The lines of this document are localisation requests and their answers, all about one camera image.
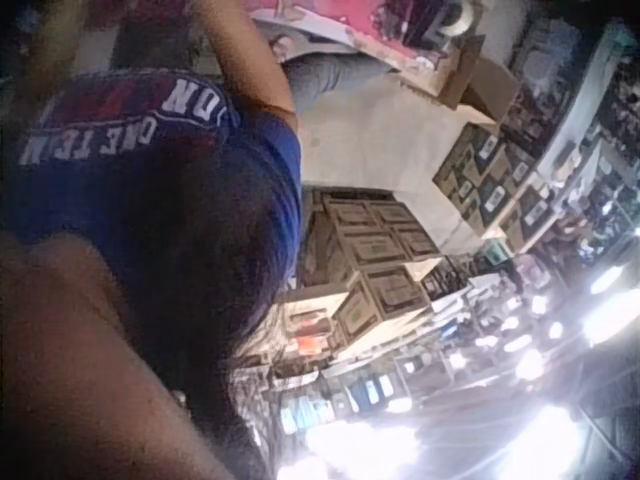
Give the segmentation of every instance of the person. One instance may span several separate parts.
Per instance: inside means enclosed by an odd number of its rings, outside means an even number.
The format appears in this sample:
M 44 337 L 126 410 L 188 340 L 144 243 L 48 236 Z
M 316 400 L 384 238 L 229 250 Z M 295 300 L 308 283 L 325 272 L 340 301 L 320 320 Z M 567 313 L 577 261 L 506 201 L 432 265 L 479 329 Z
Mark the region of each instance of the person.
M 229 359 L 295 263 L 296 105 L 349 78 L 318 73 L 326 56 L 287 78 L 239 1 L 197 0 L 213 84 L 169 48 L 182 7 L 138 0 L 116 70 L 68 81 L 3 151 L 3 435 L 22 478 L 269 476 Z

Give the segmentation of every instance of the white floor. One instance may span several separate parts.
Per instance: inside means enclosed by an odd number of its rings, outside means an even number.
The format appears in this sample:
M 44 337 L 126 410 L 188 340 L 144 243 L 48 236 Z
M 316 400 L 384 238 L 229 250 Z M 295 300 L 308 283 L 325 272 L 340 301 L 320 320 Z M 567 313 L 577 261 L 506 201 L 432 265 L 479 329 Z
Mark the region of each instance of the white floor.
M 479 31 L 487 58 L 509 60 L 528 4 L 497 0 L 485 13 Z M 328 94 L 301 119 L 303 181 L 391 190 L 444 251 L 468 251 L 480 239 L 431 181 L 464 123 L 387 78 Z

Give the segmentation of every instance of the skin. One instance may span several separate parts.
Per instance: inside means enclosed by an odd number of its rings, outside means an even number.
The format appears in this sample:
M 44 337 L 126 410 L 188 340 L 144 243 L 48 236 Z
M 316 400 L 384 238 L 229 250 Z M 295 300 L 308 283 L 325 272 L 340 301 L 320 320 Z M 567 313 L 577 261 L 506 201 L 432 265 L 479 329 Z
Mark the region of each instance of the skin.
M 295 128 L 287 80 L 239 2 L 197 9 L 234 93 Z M 26 249 L 2 234 L 0 252 L 3 419 L 47 478 L 231 478 L 132 349 L 122 292 L 90 243 L 59 234 Z

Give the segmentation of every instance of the dark hair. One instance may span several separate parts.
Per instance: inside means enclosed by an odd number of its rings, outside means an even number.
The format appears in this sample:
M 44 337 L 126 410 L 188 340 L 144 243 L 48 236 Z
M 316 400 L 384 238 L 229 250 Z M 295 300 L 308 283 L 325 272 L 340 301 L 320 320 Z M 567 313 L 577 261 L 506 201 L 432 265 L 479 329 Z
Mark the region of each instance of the dark hair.
M 161 165 L 171 170 L 184 162 L 181 147 L 164 150 Z M 229 373 L 234 352 L 254 333 L 286 276 L 273 233 L 273 191 L 224 147 L 213 154 L 190 151 L 180 194 L 151 182 L 140 216 L 133 217 L 144 224 L 140 240 L 151 267 L 139 348 L 168 388 L 186 393 L 194 423 L 220 448 L 231 473 L 266 479 L 269 469 L 234 405 Z M 173 198 L 182 201 L 159 208 Z M 153 211 L 161 213 L 150 216 Z

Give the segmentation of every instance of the leg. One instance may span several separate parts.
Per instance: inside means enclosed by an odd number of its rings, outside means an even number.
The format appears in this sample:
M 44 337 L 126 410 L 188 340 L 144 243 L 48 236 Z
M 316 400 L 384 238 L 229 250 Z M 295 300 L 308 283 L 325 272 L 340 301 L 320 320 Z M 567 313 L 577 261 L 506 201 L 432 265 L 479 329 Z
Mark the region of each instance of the leg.
M 111 66 L 188 69 L 186 0 L 137 0 L 120 24 Z
M 310 53 L 282 65 L 289 78 L 298 113 L 311 108 L 318 97 L 333 90 L 350 90 L 383 75 L 391 67 L 364 54 Z

